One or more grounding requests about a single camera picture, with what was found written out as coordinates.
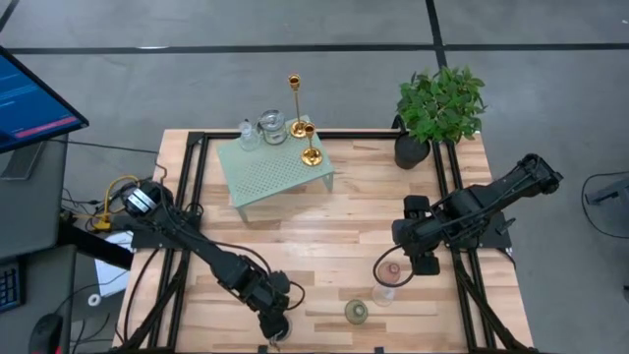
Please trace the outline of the silver candle jar white label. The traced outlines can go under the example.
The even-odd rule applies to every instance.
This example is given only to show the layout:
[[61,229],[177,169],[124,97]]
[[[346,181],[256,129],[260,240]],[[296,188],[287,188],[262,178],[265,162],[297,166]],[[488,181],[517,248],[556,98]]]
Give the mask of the silver candle jar white label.
[[285,116],[279,110],[269,109],[262,112],[257,119],[257,126],[269,145],[281,145],[287,139]]

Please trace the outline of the clear glass candle holder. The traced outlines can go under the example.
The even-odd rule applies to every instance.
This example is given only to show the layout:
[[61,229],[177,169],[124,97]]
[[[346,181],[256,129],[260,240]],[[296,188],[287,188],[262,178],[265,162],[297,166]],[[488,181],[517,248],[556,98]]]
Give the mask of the clear glass candle holder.
[[249,120],[245,120],[239,124],[240,138],[239,144],[243,150],[255,150],[260,142],[260,136],[257,128]]
[[372,288],[372,301],[379,307],[390,306],[395,299],[395,289],[380,284]]

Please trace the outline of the black keyboard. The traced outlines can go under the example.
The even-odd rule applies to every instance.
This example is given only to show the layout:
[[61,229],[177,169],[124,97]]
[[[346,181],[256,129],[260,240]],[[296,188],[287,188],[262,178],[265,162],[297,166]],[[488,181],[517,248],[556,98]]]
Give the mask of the black keyboard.
[[26,271],[19,258],[0,262],[0,313],[21,307],[26,302]]

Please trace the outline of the black computer mouse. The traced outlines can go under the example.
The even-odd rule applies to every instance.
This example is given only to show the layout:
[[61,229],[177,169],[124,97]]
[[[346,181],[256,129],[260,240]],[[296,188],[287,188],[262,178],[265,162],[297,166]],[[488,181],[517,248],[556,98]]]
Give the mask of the black computer mouse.
[[63,318],[55,313],[42,316],[29,336],[28,354],[61,354]]

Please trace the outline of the grey stand foot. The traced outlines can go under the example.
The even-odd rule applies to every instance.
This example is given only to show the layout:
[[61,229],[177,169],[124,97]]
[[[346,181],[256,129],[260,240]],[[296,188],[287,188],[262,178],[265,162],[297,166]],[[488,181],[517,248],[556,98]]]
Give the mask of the grey stand foot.
[[586,202],[592,206],[612,199],[618,199],[623,205],[629,206],[629,177],[586,195]]

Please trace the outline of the green perforated metal shelf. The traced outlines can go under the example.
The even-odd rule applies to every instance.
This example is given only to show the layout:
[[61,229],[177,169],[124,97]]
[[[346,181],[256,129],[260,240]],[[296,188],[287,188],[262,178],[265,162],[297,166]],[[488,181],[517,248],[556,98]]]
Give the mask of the green perforated metal shelf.
[[[312,123],[307,115],[301,119],[306,124]],[[322,163],[307,166],[302,161],[301,154],[308,143],[306,137],[288,136],[281,145],[262,142],[251,151],[243,150],[239,139],[216,148],[231,206],[243,221],[248,220],[246,206],[316,179],[322,180],[328,191],[333,190],[334,167],[317,133],[313,144],[321,151]]]

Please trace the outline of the short gold candlestick holder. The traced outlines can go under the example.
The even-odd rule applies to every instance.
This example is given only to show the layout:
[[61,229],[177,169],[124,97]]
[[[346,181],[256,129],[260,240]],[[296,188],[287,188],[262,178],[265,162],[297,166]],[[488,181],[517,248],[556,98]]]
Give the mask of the short gold candlestick holder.
[[313,144],[315,125],[313,123],[307,123],[304,126],[304,132],[309,143],[302,151],[301,159],[307,166],[317,166],[322,163],[322,154]]

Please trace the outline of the white paper sheet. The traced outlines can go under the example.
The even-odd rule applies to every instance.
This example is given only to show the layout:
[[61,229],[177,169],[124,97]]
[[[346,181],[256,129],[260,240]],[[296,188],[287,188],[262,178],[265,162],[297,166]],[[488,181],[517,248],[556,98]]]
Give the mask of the white paper sheet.
[[[132,247],[133,236],[134,233],[132,231],[125,231],[107,236],[105,240],[134,253],[135,249]],[[98,280],[98,294],[102,298],[112,296],[127,288],[130,277],[127,270],[107,264],[101,260],[95,260],[94,265]]]

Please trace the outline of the green potted plant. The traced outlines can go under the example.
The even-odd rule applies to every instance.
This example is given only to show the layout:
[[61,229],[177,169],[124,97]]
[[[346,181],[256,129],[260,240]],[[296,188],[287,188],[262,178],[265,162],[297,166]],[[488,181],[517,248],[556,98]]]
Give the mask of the green potted plant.
[[394,161],[409,170],[424,161],[433,143],[471,140],[483,128],[486,112],[481,89],[485,82],[467,67],[423,71],[400,85],[396,117],[401,135],[394,143]]

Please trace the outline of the green glass candle holder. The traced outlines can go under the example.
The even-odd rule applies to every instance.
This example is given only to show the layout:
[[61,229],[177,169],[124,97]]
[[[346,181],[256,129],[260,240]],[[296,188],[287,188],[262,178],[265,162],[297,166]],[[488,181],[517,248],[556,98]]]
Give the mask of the green glass candle holder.
[[361,325],[367,320],[369,309],[363,301],[353,299],[346,304],[344,314],[350,324]]

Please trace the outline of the black aluminium table frame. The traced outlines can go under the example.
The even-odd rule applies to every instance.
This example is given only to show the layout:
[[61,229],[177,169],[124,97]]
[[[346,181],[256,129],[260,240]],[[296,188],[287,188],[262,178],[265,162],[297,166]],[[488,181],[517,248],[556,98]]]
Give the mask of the black aluminium table frame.
[[345,318],[350,300],[371,297],[372,265],[392,244],[390,225],[402,214],[403,198],[435,199],[442,187],[454,185],[452,159],[444,152],[406,171],[393,160],[395,131],[325,129],[320,136],[335,169],[333,190],[312,182],[249,206],[243,221],[230,204],[216,151],[234,136],[231,130],[168,130],[156,172],[186,204],[203,207],[204,234],[259,252],[298,283],[291,293],[290,338],[280,353],[270,348],[256,315],[215,282],[200,258],[191,257],[181,292],[161,321],[134,342],[181,258],[140,251],[114,338],[117,353],[506,354],[504,344],[486,344],[478,310],[463,316],[452,257],[442,247],[436,251],[439,275],[399,288],[388,307],[369,303],[363,324]]

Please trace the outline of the computer monitor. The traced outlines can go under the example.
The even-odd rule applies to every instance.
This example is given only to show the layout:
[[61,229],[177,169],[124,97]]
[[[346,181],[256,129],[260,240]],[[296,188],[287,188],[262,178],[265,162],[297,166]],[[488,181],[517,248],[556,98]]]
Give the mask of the computer monitor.
[[82,113],[0,45],[0,180],[27,180],[47,141],[88,126]]

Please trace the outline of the tall gold candlestick holder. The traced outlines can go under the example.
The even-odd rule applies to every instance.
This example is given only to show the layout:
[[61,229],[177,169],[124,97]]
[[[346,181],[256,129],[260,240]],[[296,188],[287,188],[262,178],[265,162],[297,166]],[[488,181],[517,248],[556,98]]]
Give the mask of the tall gold candlestick holder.
[[299,103],[299,89],[301,86],[301,77],[298,74],[291,74],[288,77],[289,86],[293,92],[295,107],[296,107],[296,120],[291,125],[291,135],[295,138],[303,138],[306,135],[305,123],[301,119],[301,110]]

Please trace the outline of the pink glass candle holder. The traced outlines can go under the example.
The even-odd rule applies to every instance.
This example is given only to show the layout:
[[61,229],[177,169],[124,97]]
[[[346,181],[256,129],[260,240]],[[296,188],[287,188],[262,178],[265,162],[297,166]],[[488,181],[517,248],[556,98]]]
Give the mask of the pink glass candle holder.
[[395,262],[382,262],[376,268],[376,277],[386,285],[397,284],[401,277],[401,267]]

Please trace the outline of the dark grey desk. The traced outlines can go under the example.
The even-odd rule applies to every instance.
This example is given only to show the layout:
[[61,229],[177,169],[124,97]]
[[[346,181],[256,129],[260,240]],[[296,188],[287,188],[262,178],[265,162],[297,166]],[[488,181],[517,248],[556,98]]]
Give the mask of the dark grey desk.
[[27,180],[0,180],[0,262],[18,257],[26,271],[26,302],[0,314],[0,354],[29,354],[35,324],[53,313],[63,318],[59,354],[70,353],[77,249],[57,244],[67,141],[47,142]]

